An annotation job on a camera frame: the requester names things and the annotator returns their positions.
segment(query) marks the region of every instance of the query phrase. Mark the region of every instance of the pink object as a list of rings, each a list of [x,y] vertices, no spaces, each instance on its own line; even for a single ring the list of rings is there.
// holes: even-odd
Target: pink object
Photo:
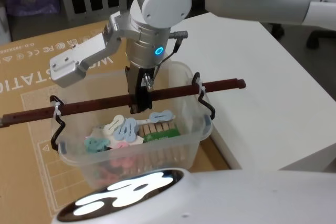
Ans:
[[[103,167],[99,167],[102,178],[96,180],[99,186],[108,186],[119,181],[119,175],[109,172]]]
[[[120,142],[117,144],[117,148],[125,148],[125,147],[128,147],[130,146],[128,143],[125,143],[125,142]]]
[[[117,158],[110,161],[110,165],[115,168],[120,167],[121,164],[122,164],[122,158]]]
[[[134,166],[135,158],[133,157],[125,157],[121,166],[123,168],[131,168]]]

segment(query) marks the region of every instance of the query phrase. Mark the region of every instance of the cardboard surface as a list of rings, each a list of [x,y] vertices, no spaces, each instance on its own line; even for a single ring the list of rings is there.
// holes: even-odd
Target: cardboard surface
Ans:
[[[57,94],[58,90],[50,80],[49,59],[95,36],[104,24],[94,23],[0,46],[0,115],[49,106],[45,97]],[[123,42],[113,57],[91,66],[88,73],[122,69],[127,64]],[[44,93],[39,96],[34,90]],[[80,170],[64,164],[51,149],[50,129],[50,120],[0,129],[0,223],[50,223],[63,206],[92,191]],[[214,146],[210,139],[204,143]],[[227,168],[218,152],[215,163],[222,166],[214,165],[210,156],[216,155],[199,149],[192,171]]]

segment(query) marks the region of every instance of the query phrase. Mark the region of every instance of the zip tie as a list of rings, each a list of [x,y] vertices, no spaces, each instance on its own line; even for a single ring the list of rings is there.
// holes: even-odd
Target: zip tie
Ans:
[[[205,94],[205,87],[203,86],[203,83],[202,83],[202,80],[200,79],[200,77],[197,77],[196,81],[195,81],[198,86],[199,86],[199,92],[198,92],[198,95],[200,95],[203,91],[203,94]]]
[[[61,103],[60,102],[55,102],[55,110],[54,110],[54,115],[53,118],[56,119],[56,115],[60,116],[61,112],[58,109],[58,106],[60,106]]]

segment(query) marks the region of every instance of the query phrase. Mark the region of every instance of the white clip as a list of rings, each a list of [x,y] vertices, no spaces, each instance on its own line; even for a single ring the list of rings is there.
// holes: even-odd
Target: white clip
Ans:
[[[116,128],[118,128],[118,126],[124,124],[124,121],[125,118],[122,115],[116,115],[110,124],[104,126],[103,128],[104,136],[112,135],[116,130]]]
[[[196,81],[195,81],[198,86],[199,86],[199,92],[198,92],[198,95],[201,94],[201,92],[203,91],[203,94],[205,94],[205,87],[203,86],[203,83],[202,83],[202,80],[200,79],[200,77],[197,77]]]
[[[61,115],[61,112],[58,109],[58,106],[60,106],[60,105],[61,105],[60,102],[55,102],[55,110],[54,110],[54,115],[53,115],[54,119],[56,119],[56,115],[58,115],[58,116]]]

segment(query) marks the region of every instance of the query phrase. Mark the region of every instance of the blue led light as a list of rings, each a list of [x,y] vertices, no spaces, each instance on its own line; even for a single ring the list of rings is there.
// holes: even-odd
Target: blue led light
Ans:
[[[155,54],[156,54],[156,55],[160,55],[160,54],[162,54],[162,52],[163,52],[163,47],[158,47],[158,48],[155,50]]]

